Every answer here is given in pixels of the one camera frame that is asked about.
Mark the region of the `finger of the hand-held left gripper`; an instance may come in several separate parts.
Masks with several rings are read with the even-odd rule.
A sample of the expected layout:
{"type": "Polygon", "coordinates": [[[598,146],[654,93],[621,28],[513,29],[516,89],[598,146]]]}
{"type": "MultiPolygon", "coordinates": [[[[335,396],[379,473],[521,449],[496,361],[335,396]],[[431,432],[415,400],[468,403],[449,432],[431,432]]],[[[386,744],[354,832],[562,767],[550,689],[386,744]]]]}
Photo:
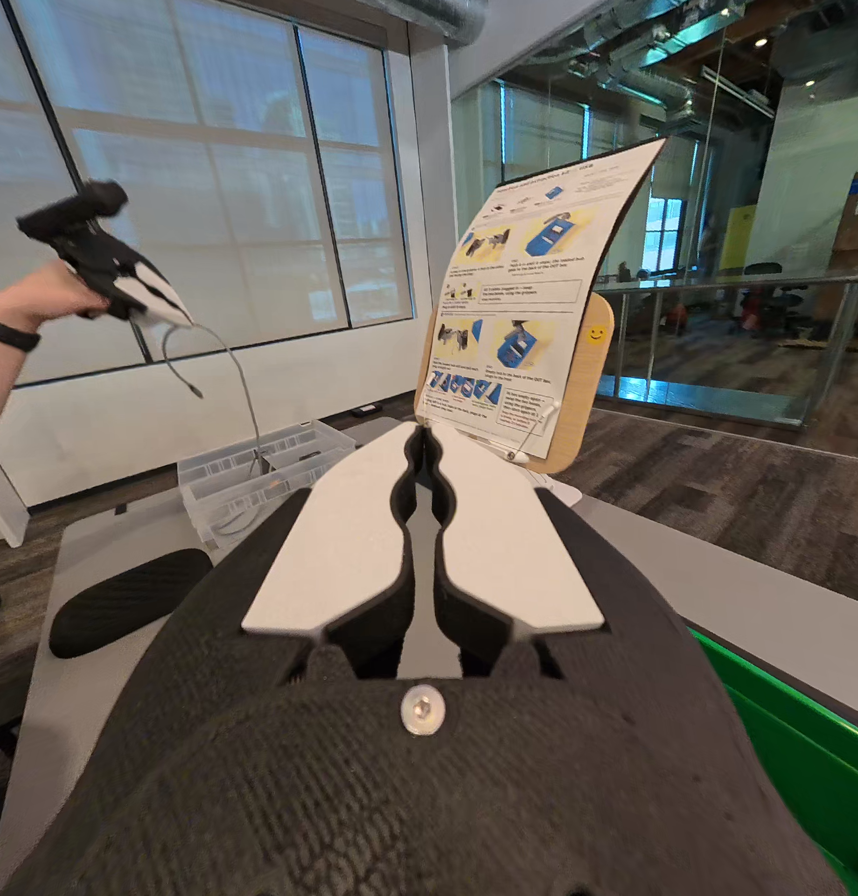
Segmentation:
{"type": "Polygon", "coordinates": [[[181,328],[191,328],[195,323],[178,294],[166,282],[160,280],[152,284],[140,279],[116,279],[113,285],[132,316],[181,328]]]}
{"type": "Polygon", "coordinates": [[[140,297],[145,314],[158,321],[192,321],[192,316],[172,285],[148,263],[135,264],[135,277],[141,284],[140,297]]]}

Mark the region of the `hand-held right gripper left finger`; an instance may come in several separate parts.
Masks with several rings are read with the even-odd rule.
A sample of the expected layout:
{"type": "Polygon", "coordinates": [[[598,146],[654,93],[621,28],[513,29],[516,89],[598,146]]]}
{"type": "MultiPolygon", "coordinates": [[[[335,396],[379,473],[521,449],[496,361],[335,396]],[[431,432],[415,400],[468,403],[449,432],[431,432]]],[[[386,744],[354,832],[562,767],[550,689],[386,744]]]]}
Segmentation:
{"type": "Polygon", "coordinates": [[[412,623],[407,521],[423,430],[400,423],[334,465],[308,493],[244,616],[244,632],[339,647],[361,678],[393,678],[412,623]]]}

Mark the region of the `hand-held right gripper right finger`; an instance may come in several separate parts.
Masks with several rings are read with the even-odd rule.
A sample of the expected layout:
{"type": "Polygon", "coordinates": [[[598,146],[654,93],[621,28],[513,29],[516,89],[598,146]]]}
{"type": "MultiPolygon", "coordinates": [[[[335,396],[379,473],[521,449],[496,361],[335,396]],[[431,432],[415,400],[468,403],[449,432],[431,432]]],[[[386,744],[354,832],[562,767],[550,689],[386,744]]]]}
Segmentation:
{"type": "Polygon", "coordinates": [[[604,615],[548,512],[571,511],[516,464],[449,426],[426,427],[439,523],[435,618],[466,673],[511,644],[603,629],[604,615]]]}

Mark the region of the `clear plastic box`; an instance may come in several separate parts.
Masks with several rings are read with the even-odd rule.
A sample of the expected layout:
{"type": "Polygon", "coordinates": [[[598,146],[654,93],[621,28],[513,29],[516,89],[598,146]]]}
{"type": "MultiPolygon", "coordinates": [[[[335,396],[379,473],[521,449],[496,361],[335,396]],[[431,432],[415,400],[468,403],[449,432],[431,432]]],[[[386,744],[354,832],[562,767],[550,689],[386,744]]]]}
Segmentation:
{"type": "Polygon", "coordinates": [[[206,550],[227,552],[356,446],[346,433],[311,420],[178,461],[178,487],[206,550]]]}

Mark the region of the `green plastic bin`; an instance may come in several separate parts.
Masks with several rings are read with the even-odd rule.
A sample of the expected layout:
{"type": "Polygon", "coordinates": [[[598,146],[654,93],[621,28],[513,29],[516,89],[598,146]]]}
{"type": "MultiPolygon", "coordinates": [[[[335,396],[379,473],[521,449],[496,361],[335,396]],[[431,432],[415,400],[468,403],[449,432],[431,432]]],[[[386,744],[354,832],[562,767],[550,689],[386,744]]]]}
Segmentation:
{"type": "Polygon", "coordinates": [[[694,628],[782,800],[858,894],[858,726],[694,628]]]}

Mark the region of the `person's left hand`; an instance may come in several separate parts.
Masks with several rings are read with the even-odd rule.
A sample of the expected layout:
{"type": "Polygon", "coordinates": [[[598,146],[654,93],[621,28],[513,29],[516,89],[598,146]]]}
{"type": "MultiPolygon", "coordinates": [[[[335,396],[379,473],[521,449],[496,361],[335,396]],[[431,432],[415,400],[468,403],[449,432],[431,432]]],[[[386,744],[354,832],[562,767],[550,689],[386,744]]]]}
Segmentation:
{"type": "Polygon", "coordinates": [[[0,291],[0,323],[25,333],[37,333],[45,323],[70,316],[97,318],[108,309],[109,301],[60,259],[0,291]]]}

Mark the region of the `large window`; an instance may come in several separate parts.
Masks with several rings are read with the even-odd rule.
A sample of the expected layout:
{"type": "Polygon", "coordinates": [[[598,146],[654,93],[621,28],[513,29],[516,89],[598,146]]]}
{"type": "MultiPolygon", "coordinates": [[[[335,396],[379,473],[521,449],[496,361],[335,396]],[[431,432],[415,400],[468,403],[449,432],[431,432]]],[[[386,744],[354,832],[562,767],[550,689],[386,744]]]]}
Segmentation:
{"type": "Polygon", "coordinates": [[[413,319],[392,63],[341,2],[0,2],[0,290],[16,217],[83,182],[193,319],[246,349],[413,319]]]}

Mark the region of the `black wrist rest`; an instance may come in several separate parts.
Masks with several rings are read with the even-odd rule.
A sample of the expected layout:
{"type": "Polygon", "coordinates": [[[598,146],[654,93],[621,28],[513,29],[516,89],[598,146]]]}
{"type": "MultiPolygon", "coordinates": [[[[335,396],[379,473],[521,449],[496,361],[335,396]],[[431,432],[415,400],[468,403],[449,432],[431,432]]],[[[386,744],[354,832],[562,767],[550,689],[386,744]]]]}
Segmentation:
{"type": "Polygon", "coordinates": [[[50,652],[82,657],[169,616],[212,569],[206,552],[185,548],[83,589],[55,614],[50,652]]]}

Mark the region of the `printed instruction sheet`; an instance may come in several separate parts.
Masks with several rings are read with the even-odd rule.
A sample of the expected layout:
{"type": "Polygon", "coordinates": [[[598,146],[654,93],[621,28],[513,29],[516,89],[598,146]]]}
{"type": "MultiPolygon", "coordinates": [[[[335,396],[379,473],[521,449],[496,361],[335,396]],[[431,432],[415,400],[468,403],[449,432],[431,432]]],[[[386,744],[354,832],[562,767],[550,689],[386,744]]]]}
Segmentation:
{"type": "MultiPolygon", "coordinates": [[[[560,405],[588,298],[667,139],[505,181],[467,227],[442,279],[415,413],[516,449],[560,405]]],[[[545,459],[558,410],[524,454],[545,459]]]]}

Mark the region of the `silver ventilation duct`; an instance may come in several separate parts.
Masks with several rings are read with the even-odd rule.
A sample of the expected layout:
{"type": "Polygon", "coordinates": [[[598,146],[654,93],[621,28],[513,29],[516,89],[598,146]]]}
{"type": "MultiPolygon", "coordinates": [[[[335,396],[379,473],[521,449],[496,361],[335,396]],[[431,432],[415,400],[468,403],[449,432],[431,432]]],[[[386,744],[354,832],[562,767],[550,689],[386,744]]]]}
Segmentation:
{"type": "Polygon", "coordinates": [[[487,1],[362,1],[384,14],[431,30],[466,46],[481,34],[487,1]]]}

